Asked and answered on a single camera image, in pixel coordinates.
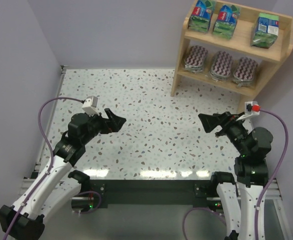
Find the purple zigzag sponge pack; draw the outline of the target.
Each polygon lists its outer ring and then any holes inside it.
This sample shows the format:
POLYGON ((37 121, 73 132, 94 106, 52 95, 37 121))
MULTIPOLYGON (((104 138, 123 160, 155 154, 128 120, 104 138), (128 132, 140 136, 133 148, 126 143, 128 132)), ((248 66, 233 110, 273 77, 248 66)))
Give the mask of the purple zigzag sponge pack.
POLYGON ((213 56, 210 67, 211 78, 215 81, 224 81, 231 76, 233 57, 226 51, 218 51, 213 56))
POLYGON ((253 84, 257 75, 258 63, 248 57, 241 57, 233 71, 232 81, 238 88, 253 84))
POLYGON ((191 73, 202 73, 208 56, 208 50, 199 45, 190 48, 188 55, 184 59, 184 68, 191 73))

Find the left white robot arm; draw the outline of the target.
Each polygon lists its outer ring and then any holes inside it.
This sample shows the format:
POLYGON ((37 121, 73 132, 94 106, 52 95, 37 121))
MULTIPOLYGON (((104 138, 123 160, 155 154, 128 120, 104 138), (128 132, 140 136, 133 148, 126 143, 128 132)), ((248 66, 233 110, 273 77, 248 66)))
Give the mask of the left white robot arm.
POLYGON ((101 134, 117 133, 127 121, 106 108, 100 113, 77 113, 71 117, 67 131, 55 145, 53 155, 23 196, 11 206, 0 208, 0 225, 4 239, 38 240, 45 222, 68 199, 91 192, 90 177, 73 169, 86 152, 86 144, 101 134))

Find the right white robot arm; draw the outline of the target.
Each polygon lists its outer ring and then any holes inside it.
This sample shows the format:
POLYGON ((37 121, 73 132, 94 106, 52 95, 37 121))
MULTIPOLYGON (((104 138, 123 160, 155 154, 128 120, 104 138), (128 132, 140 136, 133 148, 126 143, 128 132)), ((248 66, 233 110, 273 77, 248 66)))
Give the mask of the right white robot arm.
POLYGON ((263 189, 269 181, 266 156, 271 151, 273 135, 264 127, 248 132, 243 126, 243 113, 230 112, 198 115, 206 133, 216 127, 217 137, 226 136, 239 152, 234 172, 215 172, 210 183, 219 196, 226 223, 227 240, 256 240, 265 237, 263 189))

